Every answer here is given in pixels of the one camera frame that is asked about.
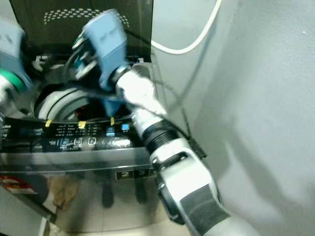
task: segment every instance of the washing machine drum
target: washing machine drum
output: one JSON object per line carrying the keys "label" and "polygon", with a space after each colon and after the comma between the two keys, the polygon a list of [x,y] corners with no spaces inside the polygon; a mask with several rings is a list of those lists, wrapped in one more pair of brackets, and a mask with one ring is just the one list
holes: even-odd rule
{"label": "washing machine drum", "polygon": [[49,94],[45,91],[43,93],[45,94],[39,96],[34,106],[37,118],[55,121],[106,118],[101,101],[88,98],[86,92],[77,88],[60,88]]}

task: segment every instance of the yellow tag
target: yellow tag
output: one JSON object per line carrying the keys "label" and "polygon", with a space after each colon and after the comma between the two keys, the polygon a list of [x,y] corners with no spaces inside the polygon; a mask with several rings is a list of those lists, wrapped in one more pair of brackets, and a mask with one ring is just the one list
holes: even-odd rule
{"label": "yellow tag", "polygon": [[49,127],[50,126],[50,123],[52,122],[53,120],[52,119],[49,119],[46,121],[46,124],[45,124],[45,127]]}
{"label": "yellow tag", "polygon": [[80,121],[80,122],[78,123],[79,129],[84,129],[86,123],[87,123],[86,121]]}

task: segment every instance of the robotic arm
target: robotic arm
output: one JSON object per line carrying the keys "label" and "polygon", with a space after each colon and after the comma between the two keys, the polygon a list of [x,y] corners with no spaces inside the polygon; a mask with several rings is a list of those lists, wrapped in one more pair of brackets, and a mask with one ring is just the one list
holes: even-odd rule
{"label": "robotic arm", "polygon": [[[258,236],[247,222],[223,207],[211,172],[189,140],[181,137],[163,119],[167,113],[155,97],[153,83],[127,66],[126,35],[114,17],[116,13],[108,10],[84,26],[74,47],[88,41],[91,50],[87,50],[85,55],[94,54],[95,57],[79,61],[77,75],[97,64],[101,70],[100,87],[115,92],[129,104],[137,133],[151,154],[150,161],[158,174],[158,194],[170,220],[186,224],[194,236]],[[17,73],[21,72],[20,69],[5,64],[1,66],[18,75],[19,80],[26,78]],[[119,104],[109,101],[104,105],[113,113],[119,107]]]}

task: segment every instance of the black cable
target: black cable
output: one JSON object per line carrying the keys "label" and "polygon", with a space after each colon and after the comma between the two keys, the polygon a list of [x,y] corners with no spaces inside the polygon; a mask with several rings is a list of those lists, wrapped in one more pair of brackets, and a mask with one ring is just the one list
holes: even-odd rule
{"label": "black cable", "polygon": [[83,91],[85,91],[89,97],[106,99],[109,101],[115,101],[115,102],[120,102],[120,103],[126,103],[130,106],[138,107],[138,108],[141,108],[143,110],[146,110],[146,111],[150,112],[151,114],[154,114],[155,116],[165,120],[170,126],[172,126],[174,129],[176,129],[178,132],[180,132],[187,140],[189,140],[191,138],[190,135],[186,134],[186,132],[184,130],[182,130],[179,126],[177,126],[175,123],[173,123],[170,119],[168,119],[165,116],[158,114],[154,111],[151,111],[150,109],[148,109],[144,106],[125,101],[121,98],[118,98],[117,96],[110,95],[110,94],[107,94],[107,93],[102,92],[102,91],[96,91],[95,89],[82,88],[81,86],[78,86],[77,88],[83,89]]}
{"label": "black cable", "polygon": [[69,59],[67,60],[67,62],[64,64],[63,66],[63,73],[62,73],[62,82],[66,83],[66,76],[68,74],[68,71],[70,69],[70,64],[72,62],[74,62],[74,60],[76,59],[76,57],[80,54],[81,50],[83,48],[83,45],[81,45],[80,47],[78,47],[69,57]]}
{"label": "black cable", "polygon": [[138,35],[136,32],[134,32],[134,31],[132,31],[132,30],[130,30],[130,29],[125,29],[125,32],[126,32],[127,34],[132,35],[133,37],[135,37],[135,38],[137,38],[137,39],[140,39],[142,42],[144,42],[144,43],[148,44],[149,46],[151,46],[151,41],[150,41],[150,40],[148,40],[148,39],[146,39],[146,38],[144,38],[144,37]]}
{"label": "black cable", "polygon": [[182,116],[183,116],[183,118],[184,118],[184,122],[185,122],[185,126],[186,126],[186,128],[187,128],[188,135],[189,135],[190,137],[192,137],[190,125],[189,125],[189,122],[188,122],[188,118],[187,118],[185,109],[184,109],[184,107],[182,106],[182,103],[179,101],[179,95],[177,94],[177,92],[176,92],[170,85],[168,85],[168,84],[166,84],[166,83],[164,83],[164,82],[162,82],[162,81],[157,81],[157,80],[151,80],[151,81],[154,82],[154,83],[156,83],[156,84],[162,85],[162,86],[165,87],[167,90],[169,90],[171,94],[173,94],[173,96],[174,96],[175,99],[176,99],[177,104],[180,105],[181,113],[182,113]]}

